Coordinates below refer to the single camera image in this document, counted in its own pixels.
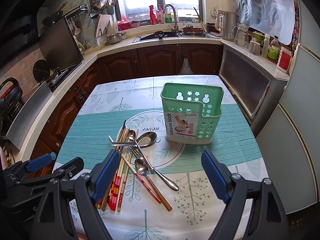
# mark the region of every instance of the table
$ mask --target table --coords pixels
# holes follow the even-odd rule
[[[166,82],[223,88],[222,116],[211,144],[184,145],[165,140],[160,93]],[[205,149],[212,150],[219,162],[246,179],[262,181],[268,177],[259,147],[240,108],[221,79],[211,75],[151,77],[98,85],[73,122],[54,169],[79,156],[85,168],[80,174],[90,172],[112,149],[108,135],[116,139],[124,120],[127,127],[139,129],[140,135],[147,130],[156,131],[157,143],[144,151],[151,163],[174,180],[180,190],[172,191],[158,176],[150,175],[173,207],[168,212],[129,174],[121,212],[109,209],[100,212],[114,240],[208,239],[225,204],[216,197],[201,166],[201,153]],[[246,201],[235,239],[244,234],[251,203]],[[70,207],[76,230],[85,234],[76,202],[71,201]]]

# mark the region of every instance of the cutting board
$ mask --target cutting board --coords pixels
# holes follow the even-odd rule
[[[102,35],[107,33],[107,26],[110,22],[110,18],[111,18],[110,14],[99,14],[98,15],[96,27],[94,30],[94,35],[96,38],[101,36],[101,33],[102,33]]]

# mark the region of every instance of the glass pitcher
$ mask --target glass pitcher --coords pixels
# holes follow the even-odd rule
[[[238,46],[248,48],[249,47],[249,41],[248,41],[249,26],[242,24],[242,23],[238,23],[236,26],[233,27],[233,29],[234,28],[237,28],[237,33],[235,36],[235,43]]]

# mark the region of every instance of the white countertop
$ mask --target white countertop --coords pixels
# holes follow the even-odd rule
[[[276,75],[276,78],[288,80],[289,75],[282,73],[280,70],[276,68],[276,64],[269,62],[263,57],[259,57],[249,53],[247,50],[242,47],[237,46],[233,42],[224,41],[222,39],[212,39],[212,38],[189,38],[189,37],[181,37],[181,38],[165,38],[162,40],[150,40],[150,41],[140,41],[132,43],[136,37],[127,38],[117,44],[107,45],[95,52],[87,54],[84,56],[84,60],[82,63],[61,83],[61,85],[53,92],[53,95],[44,105],[43,109],[40,111],[39,115],[35,119],[32,124],[24,143],[21,147],[20,151],[12,149],[15,161],[26,161],[30,159],[31,153],[35,146],[36,141],[39,138],[39,135],[49,119],[51,113],[63,98],[65,93],[70,89],[70,87],[76,82],[76,80],[86,71],[89,66],[91,66],[99,57],[104,57],[106,55],[114,54],[117,52],[137,49],[147,46],[155,46],[155,45],[164,45],[164,44],[181,44],[181,43],[205,43],[205,44],[226,44],[245,56],[254,60],[257,64],[261,65],[264,69],[266,69],[272,75]]]

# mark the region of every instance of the fork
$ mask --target fork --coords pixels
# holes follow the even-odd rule
[[[152,166],[152,164],[149,162],[149,160],[147,159],[147,157],[145,156],[145,154],[143,153],[143,151],[141,150],[141,148],[139,146],[138,147],[130,146],[130,148],[132,149],[133,155],[137,159],[142,159],[143,161],[145,161],[147,163],[147,165],[149,166],[149,170],[154,171],[170,189],[172,189],[174,191],[179,190],[179,186],[176,183],[174,183],[171,179],[168,179],[166,176],[162,175],[157,169],[155,169]]]

